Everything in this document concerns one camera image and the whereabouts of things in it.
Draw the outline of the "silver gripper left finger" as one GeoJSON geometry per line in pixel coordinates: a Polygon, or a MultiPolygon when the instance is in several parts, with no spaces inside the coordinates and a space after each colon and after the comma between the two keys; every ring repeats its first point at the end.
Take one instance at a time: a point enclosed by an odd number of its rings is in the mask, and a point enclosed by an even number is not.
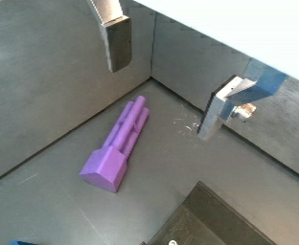
{"type": "Polygon", "coordinates": [[[132,19],[122,13],[118,0],[86,0],[97,19],[108,70],[114,73],[132,61],[132,19]]]}

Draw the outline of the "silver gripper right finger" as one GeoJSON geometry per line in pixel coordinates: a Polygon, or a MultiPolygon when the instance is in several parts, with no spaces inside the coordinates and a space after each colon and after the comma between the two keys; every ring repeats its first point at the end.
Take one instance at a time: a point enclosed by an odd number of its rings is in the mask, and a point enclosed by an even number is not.
{"type": "Polygon", "coordinates": [[[232,76],[211,94],[197,137],[207,141],[231,119],[244,122],[255,112],[254,102],[276,94],[287,74],[251,59],[244,74],[232,76]]]}

